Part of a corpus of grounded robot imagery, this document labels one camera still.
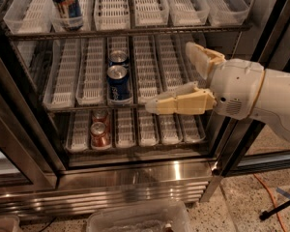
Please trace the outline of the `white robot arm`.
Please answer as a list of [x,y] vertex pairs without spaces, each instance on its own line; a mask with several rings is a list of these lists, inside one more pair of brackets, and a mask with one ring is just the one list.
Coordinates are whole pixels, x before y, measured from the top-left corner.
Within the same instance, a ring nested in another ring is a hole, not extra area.
[[193,42],[186,43],[186,55],[207,86],[194,81],[163,92],[146,102],[147,112],[199,115],[213,110],[237,120],[260,121],[290,142],[290,73],[243,59],[227,60]]

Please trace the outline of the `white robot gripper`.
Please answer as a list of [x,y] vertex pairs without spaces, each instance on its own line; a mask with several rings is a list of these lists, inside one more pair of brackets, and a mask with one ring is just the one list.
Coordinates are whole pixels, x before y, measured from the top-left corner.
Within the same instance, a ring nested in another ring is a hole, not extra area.
[[219,115],[245,119],[261,88],[264,67],[241,59],[225,61],[222,53],[193,42],[186,43],[186,55],[202,78],[207,79],[214,69],[210,82],[213,93],[199,88],[197,82],[189,82],[147,101],[146,111],[157,115],[200,115],[214,108]]

